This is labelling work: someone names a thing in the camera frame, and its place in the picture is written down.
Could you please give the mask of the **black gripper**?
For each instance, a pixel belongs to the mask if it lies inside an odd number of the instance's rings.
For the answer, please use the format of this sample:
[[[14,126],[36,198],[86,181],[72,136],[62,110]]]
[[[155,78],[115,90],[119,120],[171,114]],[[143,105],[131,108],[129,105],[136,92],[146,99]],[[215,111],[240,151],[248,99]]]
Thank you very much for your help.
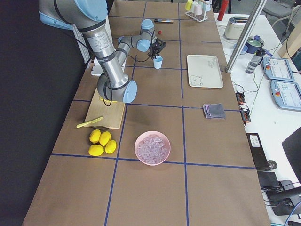
[[[161,44],[158,42],[152,43],[150,46],[150,54],[151,58],[157,58],[159,56],[159,53],[161,51]]]

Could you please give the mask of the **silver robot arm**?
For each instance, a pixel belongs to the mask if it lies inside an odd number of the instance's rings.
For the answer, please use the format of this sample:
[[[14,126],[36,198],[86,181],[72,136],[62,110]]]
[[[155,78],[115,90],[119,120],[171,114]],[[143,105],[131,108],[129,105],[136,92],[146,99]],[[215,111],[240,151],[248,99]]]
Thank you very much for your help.
[[[39,14],[44,24],[66,30],[75,25],[86,37],[103,70],[97,90],[104,100],[131,103],[135,99],[137,84],[121,68],[131,48],[148,52],[154,59],[166,46],[157,38],[153,22],[145,19],[139,35],[119,37],[118,48],[114,49],[105,29],[105,0],[40,0]]]

